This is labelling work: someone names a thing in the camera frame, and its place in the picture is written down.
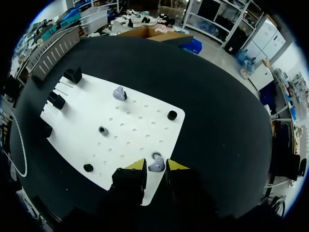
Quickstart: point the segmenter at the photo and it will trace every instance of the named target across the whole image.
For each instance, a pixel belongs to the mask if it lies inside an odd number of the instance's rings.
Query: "blue plastic bin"
[[[189,52],[198,54],[202,50],[202,43],[196,39],[193,39],[191,43],[184,44],[182,48]]]

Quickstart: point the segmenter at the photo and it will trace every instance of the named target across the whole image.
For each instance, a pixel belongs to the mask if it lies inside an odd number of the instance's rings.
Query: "black nut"
[[[84,170],[88,173],[93,171],[93,166],[91,164],[85,164],[84,165]]]
[[[171,110],[168,114],[168,119],[173,121],[173,120],[175,120],[175,118],[177,118],[177,113],[175,111]]]

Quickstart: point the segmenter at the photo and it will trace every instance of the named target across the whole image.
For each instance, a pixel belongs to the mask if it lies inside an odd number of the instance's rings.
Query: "white shoe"
[[[128,9],[126,11],[126,14],[127,15],[139,15],[139,14],[141,14],[141,15],[149,15],[149,11],[137,12],[137,11],[135,11],[133,9]]]
[[[153,26],[157,24],[158,20],[148,15],[132,15],[130,18],[130,23],[132,23],[132,27],[138,28],[142,26]]]

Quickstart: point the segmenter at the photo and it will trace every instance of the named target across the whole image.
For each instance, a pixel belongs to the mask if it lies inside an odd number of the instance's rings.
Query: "black mat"
[[[172,159],[201,172],[204,187],[221,216],[243,215],[258,202],[271,158],[270,119],[259,100],[212,63],[169,44],[134,37],[82,39],[42,83],[28,81],[16,108],[23,133],[28,196],[39,196],[62,218],[77,206],[93,212],[105,190],[86,179],[39,136],[40,113],[48,93],[67,68],[143,92],[185,111]],[[23,170],[15,123],[11,151]],[[153,222],[165,211],[163,182],[141,218]],[[169,215],[162,215],[168,220]]]

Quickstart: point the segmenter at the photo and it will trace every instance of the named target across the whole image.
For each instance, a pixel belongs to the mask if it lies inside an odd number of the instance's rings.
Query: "white cable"
[[[288,182],[290,179],[288,178],[288,179],[286,179],[286,180],[283,180],[283,181],[281,181],[281,182],[279,182],[279,183],[277,183],[277,184],[275,184],[275,185],[267,185],[267,186],[265,186],[264,188],[266,189],[268,189],[268,188],[272,188],[272,187],[276,187],[276,186],[280,186],[280,185],[283,185],[283,184],[285,184],[286,182]]]
[[[9,155],[8,155],[4,150],[2,150],[2,151],[3,151],[4,154],[8,157],[8,159],[12,162],[12,165],[14,166],[14,168],[16,169],[16,171],[17,171],[22,177],[26,177],[27,174],[28,174],[27,157],[26,157],[26,151],[25,151],[24,141],[23,141],[23,138],[22,138],[22,136],[21,136],[20,127],[19,127],[19,124],[18,124],[18,122],[17,122],[17,118],[15,117],[14,110],[12,110],[10,104],[7,102],[7,100],[6,100],[4,97],[2,97],[2,99],[3,99],[3,100],[5,101],[5,103],[9,106],[9,108],[10,108],[10,110],[11,110],[11,112],[12,112],[12,116],[13,116],[15,122],[16,122],[16,125],[17,125],[17,130],[18,130],[18,133],[19,133],[21,146],[22,146],[22,148],[23,148],[24,161],[25,161],[25,173],[22,174],[22,173],[19,171],[19,169],[15,166],[13,160],[11,160],[11,158],[9,157]]]

